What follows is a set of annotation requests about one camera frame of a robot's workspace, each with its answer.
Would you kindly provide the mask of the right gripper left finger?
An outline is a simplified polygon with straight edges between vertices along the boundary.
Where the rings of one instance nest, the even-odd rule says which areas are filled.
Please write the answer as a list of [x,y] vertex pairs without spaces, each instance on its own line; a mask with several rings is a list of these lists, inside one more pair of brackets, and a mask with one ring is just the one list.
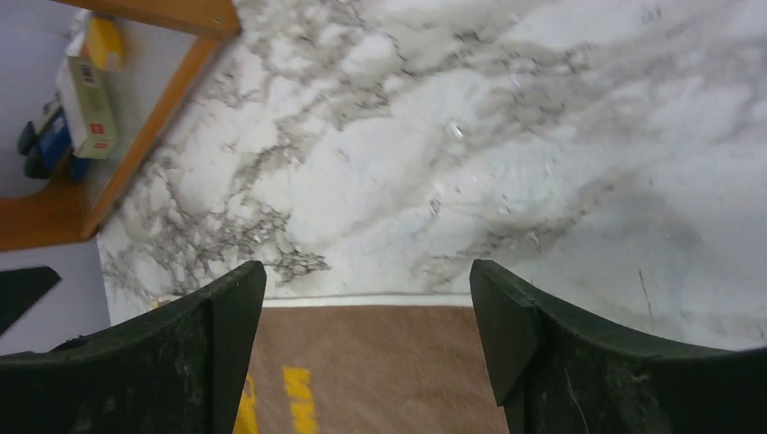
[[205,287],[44,353],[1,359],[4,433],[230,433],[267,277]]

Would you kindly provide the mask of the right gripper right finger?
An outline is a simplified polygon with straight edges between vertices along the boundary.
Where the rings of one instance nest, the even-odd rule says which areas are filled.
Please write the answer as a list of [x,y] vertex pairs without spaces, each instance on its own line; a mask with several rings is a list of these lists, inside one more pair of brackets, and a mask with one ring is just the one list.
[[470,294],[512,433],[763,433],[766,352],[649,335],[474,261]]

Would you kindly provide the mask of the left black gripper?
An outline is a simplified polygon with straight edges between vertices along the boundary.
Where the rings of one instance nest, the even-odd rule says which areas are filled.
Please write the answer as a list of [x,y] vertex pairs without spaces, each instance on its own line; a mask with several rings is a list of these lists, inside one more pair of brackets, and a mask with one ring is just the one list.
[[2,271],[1,334],[7,332],[61,280],[61,276],[47,266]]

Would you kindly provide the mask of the yellow towel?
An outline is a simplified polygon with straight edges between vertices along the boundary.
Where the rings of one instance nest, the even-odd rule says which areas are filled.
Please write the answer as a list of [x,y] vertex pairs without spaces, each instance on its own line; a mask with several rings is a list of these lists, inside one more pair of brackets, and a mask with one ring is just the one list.
[[237,433],[504,433],[468,306],[265,307]]

